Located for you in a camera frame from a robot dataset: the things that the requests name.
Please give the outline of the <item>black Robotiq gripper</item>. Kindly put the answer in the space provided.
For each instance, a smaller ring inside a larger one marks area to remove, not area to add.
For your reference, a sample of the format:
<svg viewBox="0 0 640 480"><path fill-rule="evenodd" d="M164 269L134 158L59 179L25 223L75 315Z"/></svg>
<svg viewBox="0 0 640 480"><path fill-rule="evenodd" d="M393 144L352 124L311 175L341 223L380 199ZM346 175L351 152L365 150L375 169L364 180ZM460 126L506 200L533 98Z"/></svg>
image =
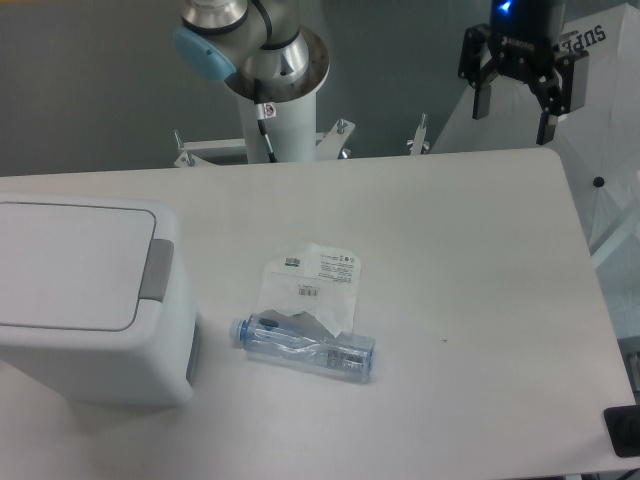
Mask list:
<svg viewBox="0 0 640 480"><path fill-rule="evenodd" d="M526 81L541 109L537 145L554 139L559 118L586 102L586 51L558 50L565 1L492 1L490 21L469 27L458 76L474 90L472 118L489 114L491 83Z"/></svg>

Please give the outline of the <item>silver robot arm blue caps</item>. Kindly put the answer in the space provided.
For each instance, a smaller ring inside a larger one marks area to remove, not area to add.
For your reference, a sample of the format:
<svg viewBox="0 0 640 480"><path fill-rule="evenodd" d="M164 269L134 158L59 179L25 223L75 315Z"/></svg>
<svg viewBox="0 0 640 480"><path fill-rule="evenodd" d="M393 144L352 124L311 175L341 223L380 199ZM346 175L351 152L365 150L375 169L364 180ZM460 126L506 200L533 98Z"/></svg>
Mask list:
<svg viewBox="0 0 640 480"><path fill-rule="evenodd" d="M563 1L494 1L486 24L466 29L458 76L474 91L472 117L489 113L491 84L498 77L526 85L541 109L536 142L549 143L557 121L586 102L589 54L562 46ZM309 69L278 66L260 78L250 68L260 53L287 52L302 37L296 1L187 1L176 49L203 77L226 82L246 78L259 103L286 101Z"/></svg>

